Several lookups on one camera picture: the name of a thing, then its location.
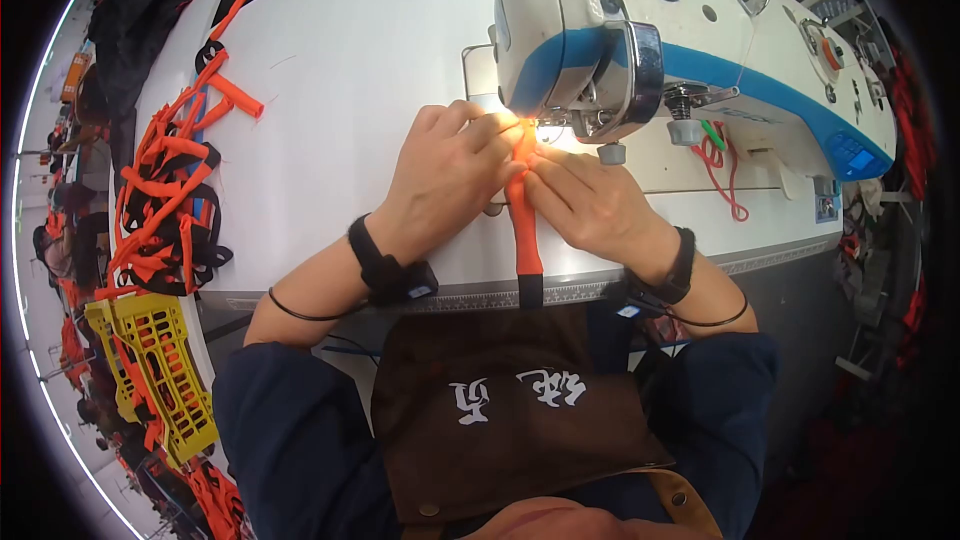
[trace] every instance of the person's right hand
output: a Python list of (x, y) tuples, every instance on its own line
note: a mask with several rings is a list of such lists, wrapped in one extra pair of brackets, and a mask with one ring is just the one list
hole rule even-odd
[(622, 165), (538, 144), (524, 190), (566, 243), (623, 264), (656, 286), (672, 270), (680, 235), (650, 207)]

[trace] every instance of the hand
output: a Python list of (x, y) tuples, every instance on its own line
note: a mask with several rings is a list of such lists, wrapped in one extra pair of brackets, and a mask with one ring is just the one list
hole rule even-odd
[(507, 180), (526, 171), (524, 162), (504, 161), (522, 138), (516, 116), (484, 114), (473, 102), (420, 109), (387, 198), (366, 218), (380, 252), (406, 267), (467, 227)]
[(650, 207), (626, 167), (543, 144), (527, 164), (530, 203), (568, 245), (623, 264), (647, 284), (664, 281), (680, 235)]

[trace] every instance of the white sewing machine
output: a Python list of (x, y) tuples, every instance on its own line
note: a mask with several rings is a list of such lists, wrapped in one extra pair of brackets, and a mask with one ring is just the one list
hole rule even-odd
[[(604, 163), (625, 163), (622, 142), (642, 143), (631, 137), (655, 117), (671, 118), (680, 147), (700, 145), (700, 120), (723, 122), (741, 163), (770, 169), (790, 199), (809, 187), (804, 176), (831, 197), (835, 180), (893, 163), (880, 80), (796, 0), (494, 0), (494, 19), (499, 101), (568, 126)], [(463, 62), (476, 100), (492, 65)]]

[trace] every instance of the white table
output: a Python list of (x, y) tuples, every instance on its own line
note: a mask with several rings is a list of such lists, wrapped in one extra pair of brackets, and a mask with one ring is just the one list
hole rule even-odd
[[(220, 242), (235, 255), (204, 287), (207, 304), (251, 309), (273, 282), (377, 208), (417, 110), (465, 98), (461, 54), (488, 42), (493, 4), (255, 0), (240, 11), (221, 38), (230, 55), (221, 72), (266, 109), (258, 121), (234, 110), (205, 131), (222, 153), (211, 179), (222, 204)], [(219, 101), (218, 92), (208, 100)], [(810, 180), (808, 200), (788, 201), (766, 169), (740, 167), (737, 197), (751, 215), (734, 222), (703, 163), (669, 144), (665, 123), (628, 138), (628, 167), (655, 210), (697, 232), (703, 254), (749, 269), (834, 245), (840, 222), (816, 224)], [(590, 150), (572, 139), (566, 147)], [(570, 248), (542, 220), (537, 236), (548, 288), (617, 275), (615, 263)], [(429, 261), (441, 295), (509, 303), (510, 294), (497, 294), (516, 288), (508, 214), (481, 215)]]

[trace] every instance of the dark blue shirt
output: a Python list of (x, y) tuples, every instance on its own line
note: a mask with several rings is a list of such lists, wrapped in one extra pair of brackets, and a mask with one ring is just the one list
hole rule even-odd
[[(723, 333), (672, 360), (651, 391), (649, 426), (700, 493), (725, 538), (741, 538), (761, 495), (773, 340)], [(232, 354), (213, 384), (223, 450), (260, 540), (400, 538), (383, 458), (354, 381), (278, 343)], [(670, 522), (644, 475), (559, 496), (621, 520)]]

